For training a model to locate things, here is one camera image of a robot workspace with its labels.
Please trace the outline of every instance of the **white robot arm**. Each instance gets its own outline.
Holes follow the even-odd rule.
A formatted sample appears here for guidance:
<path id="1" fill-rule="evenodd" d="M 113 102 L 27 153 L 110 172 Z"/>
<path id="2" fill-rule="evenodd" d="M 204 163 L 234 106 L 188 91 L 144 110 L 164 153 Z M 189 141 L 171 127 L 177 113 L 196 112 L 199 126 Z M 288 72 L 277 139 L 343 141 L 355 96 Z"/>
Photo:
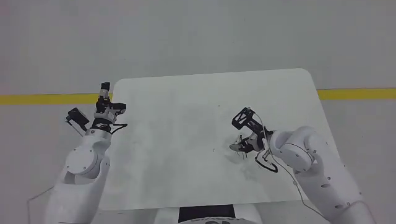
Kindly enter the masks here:
<path id="1" fill-rule="evenodd" d="M 268 131 L 253 119 L 254 114 L 250 108 L 244 108 L 235 116 L 234 127 L 246 126 L 253 133 L 230 145 L 230 149 L 246 153 L 255 150 L 260 154 L 265 150 L 263 139 L 266 140 L 269 149 L 263 155 L 264 161 L 268 163 L 267 157 L 273 155 L 291 167 L 304 193 L 326 220 L 332 224 L 375 223 L 352 175 L 323 137 L 307 126 L 293 132 Z M 278 171 L 275 164 L 263 165 L 257 156 L 256 162 L 265 169 Z"/>
<path id="2" fill-rule="evenodd" d="M 77 122 L 86 131 L 79 147 L 73 149 L 66 159 L 61 174 L 56 181 L 45 212 L 45 224 L 91 223 L 97 208 L 110 167 L 110 159 L 105 155 L 110 146 L 111 126 L 116 117 L 123 114 L 126 105 L 112 103 L 108 97 L 110 83 L 101 86 L 96 104 L 92 127 L 87 130 L 87 118 L 74 108 L 67 121 Z M 93 179 L 87 184 L 76 183 L 76 177 Z"/>

